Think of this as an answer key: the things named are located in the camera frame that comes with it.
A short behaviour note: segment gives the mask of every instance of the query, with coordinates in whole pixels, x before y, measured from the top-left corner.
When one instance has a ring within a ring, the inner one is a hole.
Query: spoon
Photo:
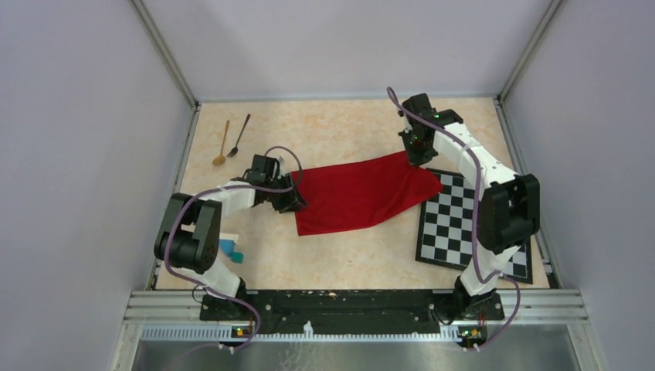
[[[241,128],[241,132],[239,133],[239,137],[236,139],[236,143],[234,144],[234,148],[232,148],[232,150],[230,150],[230,152],[227,154],[227,157],[233,157],[239,151],[239,149],[237,148],[237,145],[239,145],[239,141],[241,140],[241,134],[243,134],[243,129],[246,128],[246,125],[248,124],[248,120],[250,120],[250,114],[248,114],[248,116],[246,116],[246,122],[243,123],[243,128]]]
[[[216,156],[216,158],[214,158],[214,161],[212,161],[212,165],[214,166],[223,165],[223,162],[225,162],[225,156],[223,155],[223,147],[225,147],[225,138],[227,137],[227,129],[229,129],[229,120],[226,122],[226,131],[225,134],[223,134],[223,143],[221,144],[221,154]]]

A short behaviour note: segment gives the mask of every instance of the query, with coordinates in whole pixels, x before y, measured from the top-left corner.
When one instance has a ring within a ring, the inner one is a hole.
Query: blue object
[[[234,241],[233,240],[219,240],[219,248],[228,257],[234,254]]]
[[[243,254],[242,253],[234,252],[234,253],[232,253],[232,256],[229,257],[229,258],[233,263],[237,263],[237,264],[243,263]]]

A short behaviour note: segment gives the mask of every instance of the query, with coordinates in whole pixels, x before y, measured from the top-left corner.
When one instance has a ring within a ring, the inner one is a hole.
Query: black and white checkerboard
[[[443,190],[421,204],[416,260],[463,270],[473,256],[473,186],[461,175],[429,169]],[[532,283],[530,243],[512,256],[503,272],[519,282]]]

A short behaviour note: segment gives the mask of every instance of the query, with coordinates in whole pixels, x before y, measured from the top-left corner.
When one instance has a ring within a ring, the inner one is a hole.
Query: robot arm
[[[501,164],[469,132],[453,110],[438,112],[426,94],[410,97],[402,103],[408,112],[436,125],[436,131],[406,116],[406,127],[399,133],[409,162],[420,166],[439,153],[452,161],[471,184],[477,177],[476,164],[468,149],[480,163],[480,204],[477,210],[477,264],[481,277],[502,271],[511,256],[539,229],[539,182],[531,174],[519,175]],[[464,142],[457,143],[450,136]],[[475,303],[493,294],[498,275],[483,282],[471,261],[455,283],[456,313],[466,312]]]
[[[294,190],[273,193],[250,186],[267,189],[285,189],[293,186]],[[216,259],[219,253],[221,220],[235,212],[263,202],[270,202],[273,208],[280,213],[298,211],[307,204],[295,187],[291,175],[282,169],[281,159],[261,155],[253,157],[251,168],[242,178],[235,178],[219,188],[225,188],[225,190],[197,199],[187,210],[182,219],[182,225],[194,225],[195,228],[191,232],[183,230],[180,226],[175,231],[169,262],[173,269],[179,270],[185,276],[202,282],[205,287],[213,288],[221,294],[234,298],[238,292],[245,292],[245,283],[221,260]],[[158,259],[164,260],[166,243],[172,225],[184,204],[191,197],[191,195],[175,193],[168,201],[168,207],[154,245],[154,255]]]

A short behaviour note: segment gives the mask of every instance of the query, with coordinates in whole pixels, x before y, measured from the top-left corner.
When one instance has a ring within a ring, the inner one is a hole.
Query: white wall
[[[107,369],[190,109],[127,1],[0,5],[0,369]]]
[[[497,94],[550,0],[146,0],[200,100]]]
[[[611,369],[652,369],[655,2],[568,2],[508,102],[563,281]]]

